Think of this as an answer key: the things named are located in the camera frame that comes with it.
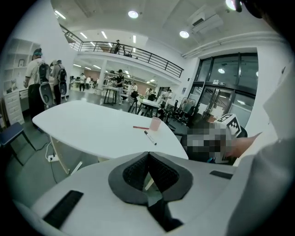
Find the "pink cup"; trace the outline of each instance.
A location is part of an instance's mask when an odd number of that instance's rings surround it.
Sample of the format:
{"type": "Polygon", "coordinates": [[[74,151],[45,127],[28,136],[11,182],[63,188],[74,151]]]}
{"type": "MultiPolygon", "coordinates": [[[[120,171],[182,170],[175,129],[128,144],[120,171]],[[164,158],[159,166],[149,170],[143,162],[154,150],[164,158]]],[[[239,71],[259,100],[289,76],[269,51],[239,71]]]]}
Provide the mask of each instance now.
{"type": "Polygon", "coordinates": [[[161,122],[162,122],[161,119],[157,117],[153,117],[149,128],[153,131],[157,131],[159,129],[161,122]]]}

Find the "black metal railing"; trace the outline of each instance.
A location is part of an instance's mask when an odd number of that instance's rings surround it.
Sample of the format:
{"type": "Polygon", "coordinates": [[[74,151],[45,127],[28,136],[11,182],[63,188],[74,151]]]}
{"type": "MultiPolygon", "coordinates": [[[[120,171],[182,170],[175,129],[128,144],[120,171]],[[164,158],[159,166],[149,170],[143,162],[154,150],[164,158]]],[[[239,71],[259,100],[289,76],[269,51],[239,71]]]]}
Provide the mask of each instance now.
{"type": "Polygon", "coordinates": [[[93,41],[93,42],[83,42],[76,35],[71,33],[62,25],[61,29],[65,33],[65,37],[69,42],[71,48],[79,52],[101,52],[101,53],[115,53],[117,55],[122,55],[125,57],[134,58],[139,61],[146,62],[158,68],[161,68],[177,77],[181,76],[183,68],[180,66],[162,58],[154,53],[150,53],[146,50],[136,48],[130,45],[120,44],[119,49],[116,49],[115,42],[103,42],[103,41],[93,41]]]}

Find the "picture frame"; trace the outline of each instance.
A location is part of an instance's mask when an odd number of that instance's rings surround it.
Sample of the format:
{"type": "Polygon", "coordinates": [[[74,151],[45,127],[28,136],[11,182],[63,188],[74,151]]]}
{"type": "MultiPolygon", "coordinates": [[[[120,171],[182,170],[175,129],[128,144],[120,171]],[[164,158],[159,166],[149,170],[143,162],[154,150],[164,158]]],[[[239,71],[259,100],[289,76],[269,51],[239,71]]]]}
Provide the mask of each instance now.
{"type": "Polygon", "coordinates": [[[20,59],[18,61],[18,67],[23,67],[24,66],[24,60],[23,59],[20,59]]]}

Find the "red pen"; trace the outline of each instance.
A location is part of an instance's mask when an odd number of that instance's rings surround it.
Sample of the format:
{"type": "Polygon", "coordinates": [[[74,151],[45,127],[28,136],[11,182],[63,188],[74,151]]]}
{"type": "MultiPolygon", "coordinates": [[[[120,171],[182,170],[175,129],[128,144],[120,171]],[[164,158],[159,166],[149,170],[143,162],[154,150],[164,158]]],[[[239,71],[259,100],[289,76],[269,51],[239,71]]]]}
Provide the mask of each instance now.
{"type": "Polygon", "coordinates": [[[133,126],[133,128],[137,128],[137,129],[143,129],[143,130],[149,130],[149,128],[140,127],[140,126],[133,126]]]}

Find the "marker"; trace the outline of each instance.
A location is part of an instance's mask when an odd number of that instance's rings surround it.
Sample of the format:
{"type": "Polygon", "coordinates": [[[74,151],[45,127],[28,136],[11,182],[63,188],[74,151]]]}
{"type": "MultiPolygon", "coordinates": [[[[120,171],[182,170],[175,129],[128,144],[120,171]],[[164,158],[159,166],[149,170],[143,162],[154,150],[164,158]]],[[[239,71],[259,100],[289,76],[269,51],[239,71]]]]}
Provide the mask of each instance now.
{"type": "Polygon", "coordinates": [[[152,141],[152,143],[154,145],[157,145],[157,143],[153,140],[153,138],[148,134],[148,132],[145,130],[144,133],[146,134],[146,136],[149,138],[150,141],[152,141]]]}
{"type": "Polygon", "coordinates": [[[143,129],[143,130],[149,130],[149,128],[140,127],[140,126],[133,126],[133,128],[137,128],[137,129],[143,129]]]}

